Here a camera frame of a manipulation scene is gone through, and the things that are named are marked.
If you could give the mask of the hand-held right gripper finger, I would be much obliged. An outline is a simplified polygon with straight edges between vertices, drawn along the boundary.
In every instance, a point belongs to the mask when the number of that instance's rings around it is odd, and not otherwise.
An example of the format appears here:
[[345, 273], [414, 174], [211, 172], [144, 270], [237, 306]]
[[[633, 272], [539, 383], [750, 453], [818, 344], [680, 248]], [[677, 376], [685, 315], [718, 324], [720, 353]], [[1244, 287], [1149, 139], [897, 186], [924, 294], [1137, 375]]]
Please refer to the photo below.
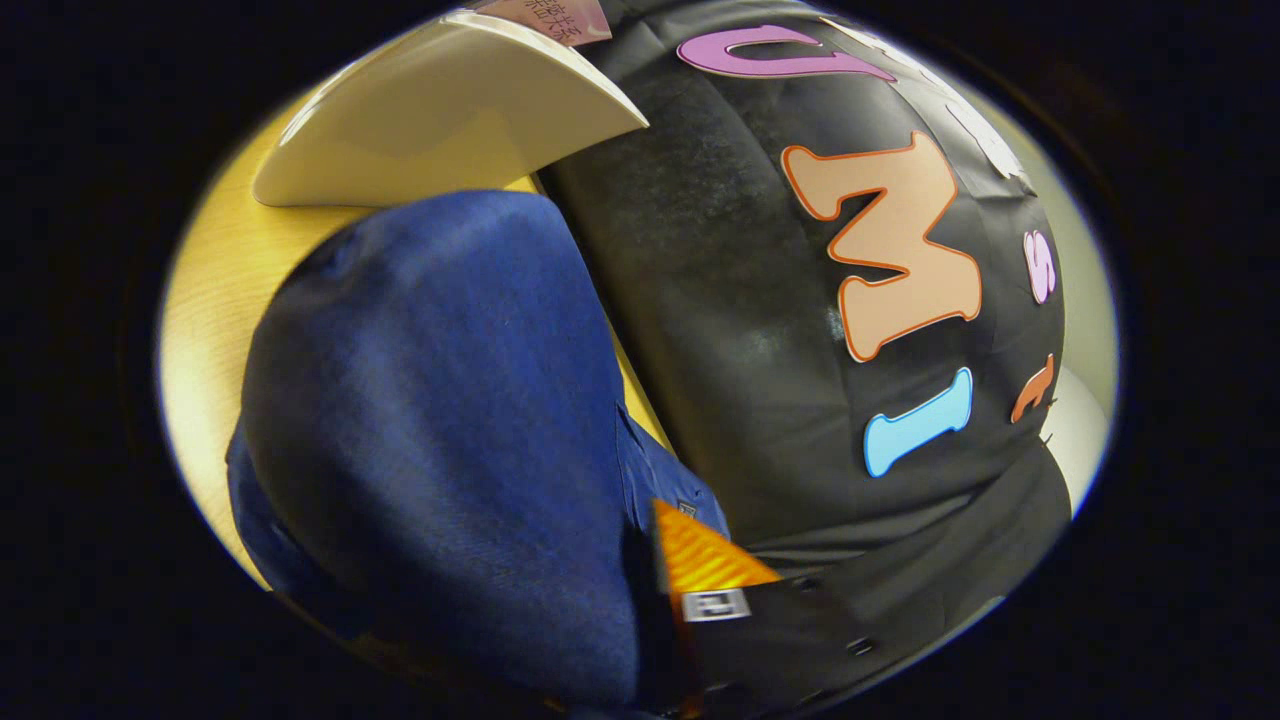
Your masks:
[[804, 716], [904, 673], [1000, 605], [1006, 518], [954, 498], [750, 548], [653, 500], [686, 716]]

